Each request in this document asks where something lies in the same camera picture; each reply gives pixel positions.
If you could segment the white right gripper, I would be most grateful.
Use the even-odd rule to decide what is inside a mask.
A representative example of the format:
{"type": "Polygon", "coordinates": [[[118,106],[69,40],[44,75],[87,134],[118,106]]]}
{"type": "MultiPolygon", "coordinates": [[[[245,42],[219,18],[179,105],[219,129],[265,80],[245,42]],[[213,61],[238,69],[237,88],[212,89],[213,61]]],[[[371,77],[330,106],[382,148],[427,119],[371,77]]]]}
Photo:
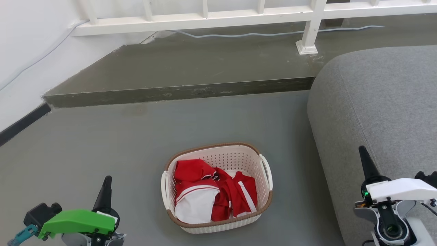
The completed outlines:
{"type": "MultiPolygon", "coordinates": [[[[367,148],[359,146],[358,151],[365,179],[380,176],[367,148]]],[[[376,201],[376,203],[389,200],[429,201],[431,199],[437,200],[437,188],[421,179],[400,178],[366,184],[362,189],[362,196],[364,199],[368,199],[370,202],[376,201]]]]}

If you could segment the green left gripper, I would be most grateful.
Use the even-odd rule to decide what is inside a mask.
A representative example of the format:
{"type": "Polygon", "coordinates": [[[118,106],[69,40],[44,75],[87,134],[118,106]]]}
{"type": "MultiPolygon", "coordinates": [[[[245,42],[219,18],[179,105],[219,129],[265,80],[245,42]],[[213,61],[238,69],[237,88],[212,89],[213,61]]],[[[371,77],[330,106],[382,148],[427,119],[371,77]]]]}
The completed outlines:
{"type": "Polygon", "coordinates": [[[111,207],[111,181],[111,176],[105,177],[92,211],[62,211],[42,225],[38,238],[72,233],[111,235],[119,222],[118,213],[111,207]]]}

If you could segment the white laundry basket brown rim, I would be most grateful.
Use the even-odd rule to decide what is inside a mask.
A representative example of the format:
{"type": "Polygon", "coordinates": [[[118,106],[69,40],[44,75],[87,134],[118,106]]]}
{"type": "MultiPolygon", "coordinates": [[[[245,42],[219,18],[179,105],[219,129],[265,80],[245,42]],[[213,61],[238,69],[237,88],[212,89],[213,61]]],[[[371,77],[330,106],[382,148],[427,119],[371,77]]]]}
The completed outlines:
{"type": "Polygon", "coordinates": [[[246,143],[225,143],[206,146],[179,153],[170,159],[161,177],[161,192],[164,207],[170,219],[191,234],[215,233],[231,230],[254,223],[272,202],[273,178],[267,159],[254,147],[246,143]],[[253,177],[256,182],[258,205],[256,212],[242,217],[202,224],[183,223],[175,217],[176,182],[174,171],[179,160],[204,160],[211,167],[222,170],[240,170],[253,177]]]}

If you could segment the grey fabric sofa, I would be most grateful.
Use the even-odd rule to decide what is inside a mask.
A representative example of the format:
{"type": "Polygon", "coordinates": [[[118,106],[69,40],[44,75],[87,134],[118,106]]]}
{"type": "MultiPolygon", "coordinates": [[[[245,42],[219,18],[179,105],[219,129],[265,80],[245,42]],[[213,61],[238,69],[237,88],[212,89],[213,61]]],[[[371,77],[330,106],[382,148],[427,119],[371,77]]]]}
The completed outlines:
{"type": "Polygon", "coordinates": [[[437,45],[340,55],[316,76],[307,112],[346,246],[371,238],[355,216],[365,146],[390,179],[437,171],[437,45]]]}

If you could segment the teal connector plug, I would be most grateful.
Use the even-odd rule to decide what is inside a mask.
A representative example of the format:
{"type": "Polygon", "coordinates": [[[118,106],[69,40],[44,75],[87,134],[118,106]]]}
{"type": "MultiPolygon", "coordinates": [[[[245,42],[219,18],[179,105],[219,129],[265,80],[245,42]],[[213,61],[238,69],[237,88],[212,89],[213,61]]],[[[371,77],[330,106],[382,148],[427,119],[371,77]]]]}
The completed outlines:
{"type": "Polygon", "coordinates": [[[23,242],[36,235],[38,231],[38,226],[30,224],[24,230],[17,233],[13,239],[9,240],[7,246],[20,246],[23,242]]]}

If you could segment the red white sports jersey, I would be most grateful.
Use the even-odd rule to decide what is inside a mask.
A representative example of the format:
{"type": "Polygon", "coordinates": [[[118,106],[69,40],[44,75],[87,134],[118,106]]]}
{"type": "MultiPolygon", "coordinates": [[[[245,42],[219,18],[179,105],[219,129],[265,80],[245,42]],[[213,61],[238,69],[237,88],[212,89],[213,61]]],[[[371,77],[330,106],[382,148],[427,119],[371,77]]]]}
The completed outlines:
{"type": "Polygon", "coordinates": [[[215,198],[220,193],[214,180],[217,171],[201,159],[179,160],[173,176],[175,217],[187,224],[211,222],[215,198]]]}

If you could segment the black baseboard strip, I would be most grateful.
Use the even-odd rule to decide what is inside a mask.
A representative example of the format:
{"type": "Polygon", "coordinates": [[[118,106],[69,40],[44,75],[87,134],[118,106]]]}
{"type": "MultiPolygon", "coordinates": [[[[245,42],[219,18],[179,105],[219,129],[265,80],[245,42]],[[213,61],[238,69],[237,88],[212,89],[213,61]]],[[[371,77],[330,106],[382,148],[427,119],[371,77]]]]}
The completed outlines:
{"type": "Polygon", "coordinates": [[[32,125],[34,122],[38,121],[40,118],[50,113],[51,110],[52,109],[50,108],[50,106],[47,103],[44,103],[19,121],[15,122],[5,130],[0,132],[0,147],[10,141],[24,129],[32,125]]]}

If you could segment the red garment with white stripe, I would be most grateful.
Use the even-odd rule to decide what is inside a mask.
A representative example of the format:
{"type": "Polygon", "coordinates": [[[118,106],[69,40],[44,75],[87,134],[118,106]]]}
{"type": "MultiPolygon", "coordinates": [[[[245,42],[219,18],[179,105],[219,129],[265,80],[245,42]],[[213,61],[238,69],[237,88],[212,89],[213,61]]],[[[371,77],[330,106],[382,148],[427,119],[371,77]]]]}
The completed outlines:
{"type": "Polygon", "coordinates": [[[211,220],[223,221],[257,211],[258,198],[255,179],[240,170],[214,168],[213,180],[220,189],[212,207],[211,220]]]}

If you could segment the white wooden railing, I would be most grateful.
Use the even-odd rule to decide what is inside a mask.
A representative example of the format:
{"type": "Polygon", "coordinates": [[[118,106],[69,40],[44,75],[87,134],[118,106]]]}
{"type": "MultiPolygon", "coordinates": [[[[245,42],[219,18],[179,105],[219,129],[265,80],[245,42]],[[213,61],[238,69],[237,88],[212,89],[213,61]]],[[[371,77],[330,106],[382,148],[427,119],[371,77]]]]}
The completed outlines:
{"type": "Polygon", "coordinates": [[[189,30],[202,28],[305,22],[303,37],[296,42],[301,55],[317,54],[315,40],[322,20],[437,13],[437,0],[365,0],[361,2],[327,3],[310,0],[309,5],[267,8],[258,0],[254,10],[210,12],[208,0],[201,0],[201,13],[154,15],[150,3],[144,1],[144,17],[98,19],[91,0],[83,0],[88,21],[76,26],[72,36],[94,36],[120,33],[189,30]]]}

